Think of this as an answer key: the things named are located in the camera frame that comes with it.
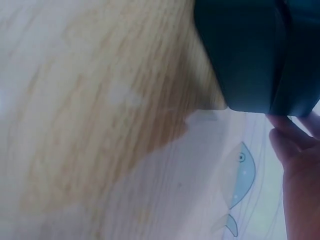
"light wood grain surface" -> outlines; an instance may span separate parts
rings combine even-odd
[[[0,238],[221,239],[244,116],[194,2],[0,1]]]

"fish illustration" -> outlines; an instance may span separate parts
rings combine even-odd
[[[223,164],[223,169],[226,171],[221,172],[220,189],[225,202],[231,210],[244,199],[251,189],[256,176],[256,166],[244,142],[241,142],[231,151]],[[232,193],[230,186],[234,185],[235,188]],[[238,236],[237,222],[230,214],[221,217],[212,227],[212,231],[215,232],[224,226],[230,230],[234,237]]]

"hand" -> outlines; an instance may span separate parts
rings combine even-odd
[[[299,118],[313,137],[287,117],[267,116],[269,138],[281,161],[283,201],[289,240],[320,239],[320,116]]]

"dark green case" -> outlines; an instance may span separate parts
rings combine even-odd
[[[194,21],[228,106],[305,116],[320,96],[320,1],[196,0]]]

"fish fin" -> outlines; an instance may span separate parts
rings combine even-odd
[[[224,228],[226,226],[226,223],[228,221],[228,214],[222,216],[221,218],[219,218],[219,220],[217,222],[215,222],[215,224],[212,226],[211,228],[211,232],[215,233],[216,231]]]
[[[236,220],[230,214],[227,216],[226,227],[230,230],[235,238],[238,237],[238,225]]]

